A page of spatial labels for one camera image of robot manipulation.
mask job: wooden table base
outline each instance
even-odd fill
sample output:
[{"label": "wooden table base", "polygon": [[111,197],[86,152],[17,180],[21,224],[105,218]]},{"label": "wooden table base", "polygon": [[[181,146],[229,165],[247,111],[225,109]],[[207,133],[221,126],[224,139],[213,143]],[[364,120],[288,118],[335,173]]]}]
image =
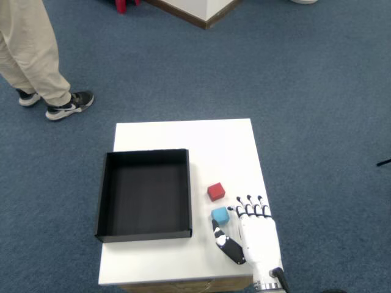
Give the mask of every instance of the wooden table base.
[{"label": "wooden table base", "polygon": [[223,278],[168,283],[129,284],[120,287],[130,293],[212,293],[242,290],[252,277]]}]

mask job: leg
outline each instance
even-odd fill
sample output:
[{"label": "leg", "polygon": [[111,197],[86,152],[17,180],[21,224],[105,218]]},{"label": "leg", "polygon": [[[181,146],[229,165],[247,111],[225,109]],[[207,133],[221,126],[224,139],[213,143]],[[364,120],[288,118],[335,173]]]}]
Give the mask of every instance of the leg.
[{"label": "leg", "polygon": [[59,73],[57,42],[42,0],[0,1],[0,31],[35,91],[50,105],[67,104],[70,85]]},{"label": "leg", "polygon": [[8,47],[4,41],[4,37],[0,32],[0,74],[14,88],[21,89],[27,94],[35,92],[27,77],[21,71],[19,65],[15,62]]}]

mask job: black box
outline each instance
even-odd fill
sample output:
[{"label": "black box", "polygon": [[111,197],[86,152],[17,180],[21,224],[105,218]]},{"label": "black box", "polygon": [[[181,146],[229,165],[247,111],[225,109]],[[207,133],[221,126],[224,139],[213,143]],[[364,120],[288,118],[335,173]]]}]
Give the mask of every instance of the black box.
[{"label": "black box", "polygon": [[188,150],[107,153],[103,168],[100,241],[191,237]]}]

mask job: white robotic hand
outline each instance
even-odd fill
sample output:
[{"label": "white robotic hand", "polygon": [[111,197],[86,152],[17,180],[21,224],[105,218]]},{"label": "white robotic hand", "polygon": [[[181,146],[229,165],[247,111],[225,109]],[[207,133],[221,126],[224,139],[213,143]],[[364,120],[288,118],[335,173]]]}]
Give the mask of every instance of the white robotic hand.
[{"label": "white robotic hand", "polygon": [[213,220],[217,246],[234,262],[247,261],[253,268],[254,287],[262,293],[289,293],[282,270],[276,223],[271,217],[269,206],[262,203],[262,197],[237,198],[238,206],[228,207],[239,217],[239,232],[243,248],[227,237]]}]

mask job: floor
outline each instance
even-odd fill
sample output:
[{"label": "floor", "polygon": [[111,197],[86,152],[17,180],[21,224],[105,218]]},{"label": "floor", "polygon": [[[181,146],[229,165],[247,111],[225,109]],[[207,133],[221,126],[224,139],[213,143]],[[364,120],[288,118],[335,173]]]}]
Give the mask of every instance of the floor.
[{"label": "floor", "polygon": [[61,72],[96,103],[52,123],[0,79],[0,292],[121,292],[97,285],[93,236],[116,123],[247,117],[291,291],[390,292],[391,1],[245,0],[209,31],[44,2]]}]

